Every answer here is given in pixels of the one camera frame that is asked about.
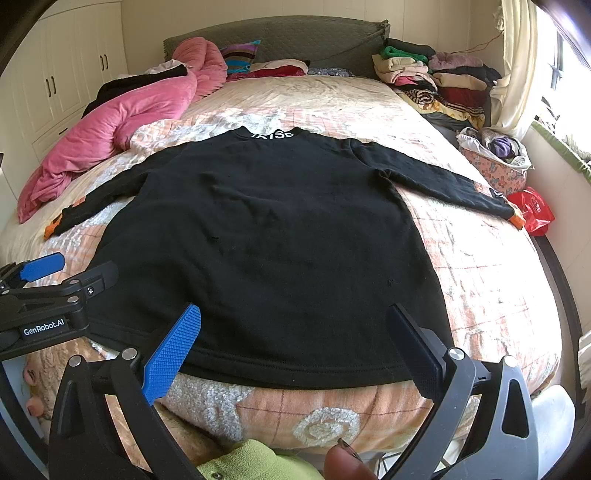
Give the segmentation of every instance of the striped pillow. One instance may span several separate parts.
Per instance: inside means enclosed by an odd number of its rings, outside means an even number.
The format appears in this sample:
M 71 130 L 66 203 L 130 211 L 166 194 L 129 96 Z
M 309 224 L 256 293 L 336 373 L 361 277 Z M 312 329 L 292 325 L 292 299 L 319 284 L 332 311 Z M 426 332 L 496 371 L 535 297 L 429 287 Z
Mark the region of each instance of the striped pillow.
M 228 65 L 228 74 L 248 72 L 251 63 L 255 60 L 260 43 L 261 40 L 255 40 L 250 43 L 238 43 L 221 48 L 222 57 Z

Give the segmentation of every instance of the red plastic bag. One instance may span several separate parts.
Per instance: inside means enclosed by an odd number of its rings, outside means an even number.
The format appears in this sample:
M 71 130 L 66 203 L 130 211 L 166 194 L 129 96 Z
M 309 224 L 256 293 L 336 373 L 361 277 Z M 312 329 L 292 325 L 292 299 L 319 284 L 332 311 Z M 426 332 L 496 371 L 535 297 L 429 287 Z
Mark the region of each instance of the red plastic bag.
M 548 231 L 548 225 L 555 220 L 548 204 L 532 187 L 521 192 L 508 195 L 510 202 L 515 203 L 525 219 L 525 230 L 531 236 L 542 236 Z

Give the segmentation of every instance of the screw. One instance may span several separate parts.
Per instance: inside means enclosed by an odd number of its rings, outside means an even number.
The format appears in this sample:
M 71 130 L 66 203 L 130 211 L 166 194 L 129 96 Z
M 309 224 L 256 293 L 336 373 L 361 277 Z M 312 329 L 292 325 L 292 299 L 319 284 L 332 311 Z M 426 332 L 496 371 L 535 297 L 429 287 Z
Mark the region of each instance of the screw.
M 126 348 L 121 354 L 123 360 L 133 360 L 137 355 L 138 351 L 135 348 Z
M 511 367 L 511 368 L 515 368 L 518 365 L 517 359 L 511 355 L 507 355 L 505 357 L 505 363 L 508 367 Z
M 74 355 L 68 360 L 68 365 L 71 367 L 77 367 L 82 363 L 82 357 L 80 355 Z
M 450 348 L 449 356 L 452 357 L 454 360 L 464 360 L 466 354 L 460 350 L 459 348 Z

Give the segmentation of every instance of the headboard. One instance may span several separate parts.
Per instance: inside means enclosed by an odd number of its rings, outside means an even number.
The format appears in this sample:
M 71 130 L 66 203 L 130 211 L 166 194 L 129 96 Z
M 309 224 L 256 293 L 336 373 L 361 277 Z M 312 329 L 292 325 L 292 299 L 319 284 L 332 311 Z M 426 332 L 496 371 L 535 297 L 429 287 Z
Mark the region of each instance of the headboard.
M 234 43 L 261 40 L 255 62 L 299 59 L 311 67 L 340 67 L 358 76 L 376 78 L 371 55 L 379 53 L 390 24 L 352 18 L 289 15 L 240 20 L 214 25 L 164 40 L 170 60 L 185 39 L 203 37 L 222 48 Z

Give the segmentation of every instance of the electrical wire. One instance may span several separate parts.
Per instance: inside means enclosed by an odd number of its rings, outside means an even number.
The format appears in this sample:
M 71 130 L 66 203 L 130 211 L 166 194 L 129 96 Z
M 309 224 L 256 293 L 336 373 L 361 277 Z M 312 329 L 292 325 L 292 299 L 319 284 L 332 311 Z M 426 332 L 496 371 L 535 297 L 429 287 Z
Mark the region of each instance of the electrical wire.
M 477 51 L 481 51 L 484 50 L 485 48 L 487 48 L 488 45 L 491 44 L 491 42 L 493 42 L 493 40 L 496 40 L 497 38 L 499 38 L 501 35 L 503 34 L 503 32 L 499 32 L 499 34 L 496 37 L 491 38 L 488 42 L 485 43 L 479 43 L 478 45 L 474 45 L 472 48 L 468 48 L 467 50 L 458 50 L 458 51 L 452 51 L 452 53 L 474 53 Z

